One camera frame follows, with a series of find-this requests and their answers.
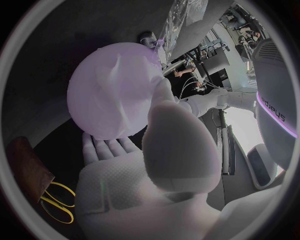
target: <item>purple light strip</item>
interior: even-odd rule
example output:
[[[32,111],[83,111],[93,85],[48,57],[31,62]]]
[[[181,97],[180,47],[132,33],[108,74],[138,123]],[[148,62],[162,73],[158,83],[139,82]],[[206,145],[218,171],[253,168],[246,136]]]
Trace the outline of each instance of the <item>purple light strip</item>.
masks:
[[[298,135],[296,133],[294,133],[293,131],[291,131],[290,129],[288,129],[279,119],[277,119],[272,113],[269,112],[269,109],[264,105],[264,103],[262,102],[259,92],[256,93],[256,98],[257,101],[259,102],[260,106],[284,129],[286,130],[290,135],[292,135],[294,138],[298,138]]]

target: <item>scissors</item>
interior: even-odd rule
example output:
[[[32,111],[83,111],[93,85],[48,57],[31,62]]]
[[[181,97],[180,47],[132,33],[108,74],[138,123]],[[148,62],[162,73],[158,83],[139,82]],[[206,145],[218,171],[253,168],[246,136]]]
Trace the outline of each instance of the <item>scissors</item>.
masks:
[[[61,184],[61,183],[55,182],[55,181],[52,181],[50,184],[54,184],[54,185],[58,185],[58,186],[63,187],[64,189],[68,190],[68,191],[75,197],[75,192],[73,192],[73,191],[72,191],[70,188],[68,188],[67,186],[65,186],[65,185],[63,185],[63,184]],[[75,205],[73,204],[73,205],[69,206],[69,205],[64,204],[64,203],[61,202],[61,201],[58,201],[58,200],[57,200],[55,197],[53,197],[47,190],[45,190],[45,193],[46,193],[47,195],[49,195],[50,198],[52,198],[54,201],[51,200],[51,199],[49,199],[49,198],[47,198],[47,197],[45,197],[45,196],[41,196],[41,197],[40,197],[40,204],[41,204],[41,206],[43,207],[43,209],[44,209],[44,210],[45,210],[52,218],[54,218],[55,220],[59,221],[60,223],[63,223],[63,224],[71,224],[71,223],[74,221],[74,216],[73,216],[73,214],[72,214],[67,208],[65,208],[65,207],[68,207],[68,208],[74,208]],[[59,208],[60,210],[63,210],[63,211],[66,212],[67,214],[69,214],[69,216],[70,216],[70,218],[71,218],[71,221],[65,222],[65,221],[60,221],[60,220],[58,220],[56,217],[54,217],[54,216],[47,210],[44,201],[48,202],[49,204],[54,205],[55,207]]]

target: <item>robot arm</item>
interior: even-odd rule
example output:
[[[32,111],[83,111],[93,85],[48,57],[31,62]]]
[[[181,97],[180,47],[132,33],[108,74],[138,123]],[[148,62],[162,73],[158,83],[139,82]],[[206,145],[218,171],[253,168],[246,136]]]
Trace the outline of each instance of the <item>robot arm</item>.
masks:
[[[255,114],[256,95],[227,91],[224,88],[213,89],[207,95],[193,95],[179,101],[179,105],[189,110],[197,118],[203,116],[209,109],[225,109],[235,107],[238,109],[249,110]]]

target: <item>pink balloon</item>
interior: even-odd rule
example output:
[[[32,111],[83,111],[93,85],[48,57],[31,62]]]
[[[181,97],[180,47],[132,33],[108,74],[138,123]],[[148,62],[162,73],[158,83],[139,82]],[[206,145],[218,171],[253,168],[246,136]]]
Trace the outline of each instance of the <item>pink balloon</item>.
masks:
[[[73,73],[67,105],[75,123],[97,140],[132,136],[147,125],[163,74],[154,52],[132,42],[99,48]]]

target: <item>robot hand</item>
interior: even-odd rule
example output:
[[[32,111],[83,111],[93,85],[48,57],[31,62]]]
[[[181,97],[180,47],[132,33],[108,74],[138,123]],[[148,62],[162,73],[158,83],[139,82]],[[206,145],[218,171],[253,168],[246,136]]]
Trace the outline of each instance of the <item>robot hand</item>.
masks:
[[[108,160],[118,156],[124,156],[129,153],[140,151],[140,149],[128,138],[121,138],[118,143],[114,140],[96,140],[88,133],[82,135],[82,152],[84,165],[87,166],[99,160]]]

